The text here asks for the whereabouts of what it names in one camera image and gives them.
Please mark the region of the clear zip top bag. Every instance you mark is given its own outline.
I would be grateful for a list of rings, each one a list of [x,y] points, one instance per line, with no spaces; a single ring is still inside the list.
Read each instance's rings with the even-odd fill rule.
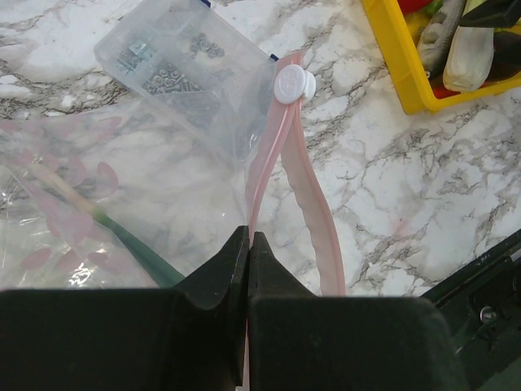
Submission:
[[[272,61],[265,131],[250,149],[215,144],[192,125],[141,103],[1,126],[1,294],[17,289],[160,288],[123,244],[30,171],[42,164],[186,278],[234,231],[250,251],[269,179],[287,173],[314,248],[323,296],[345,294],[331,210],[304,142],[303,103],[282,104],[274,82],[292,53]]]

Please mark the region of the green onion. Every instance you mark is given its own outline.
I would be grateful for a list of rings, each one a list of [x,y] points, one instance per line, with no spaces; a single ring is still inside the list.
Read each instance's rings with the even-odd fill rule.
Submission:
[[[119,223],[109,218],[98,206],[80,195],[58,174],[52,173],[50,169],[42,164],[30,165],[30,171],[34,177],[51,187],[77,209],[88,213],[98,224],[107,228],[123,244],[158,287],[171,288],[185,278],[182,273],[173,268],[149,246]]]

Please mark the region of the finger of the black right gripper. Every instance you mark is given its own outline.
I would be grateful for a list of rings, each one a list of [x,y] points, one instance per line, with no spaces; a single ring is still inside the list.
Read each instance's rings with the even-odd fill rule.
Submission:
[[[495,51],[520,51],[521,36],[511,31],[496,31],[493,36]]]
[[[520,20],[520,0],[488,0],[466,13],[462,27],[511,28]]]

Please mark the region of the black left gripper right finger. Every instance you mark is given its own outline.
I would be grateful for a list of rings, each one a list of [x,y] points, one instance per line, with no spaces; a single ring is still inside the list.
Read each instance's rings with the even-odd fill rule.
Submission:
[[[253,390],[466,390],[448,325],[417,297],[318,297],[256,233],[248,292]]]

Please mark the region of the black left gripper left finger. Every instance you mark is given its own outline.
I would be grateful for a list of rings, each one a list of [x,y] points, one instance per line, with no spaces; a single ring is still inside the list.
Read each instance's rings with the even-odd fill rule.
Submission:
[[[2,292],[2,389],[235,389],[248,253],[240,226],[172,288]]]

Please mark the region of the pale green celery stalk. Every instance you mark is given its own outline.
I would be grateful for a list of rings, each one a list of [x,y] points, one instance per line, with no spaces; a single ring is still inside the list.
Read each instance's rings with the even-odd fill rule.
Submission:
[[[440,47],[447,55],[443,84],[447,90],[478,90],[488,77],[493,62],[493,28],[462,27],[460,19],[482,1],[444,1],[440,12]]]

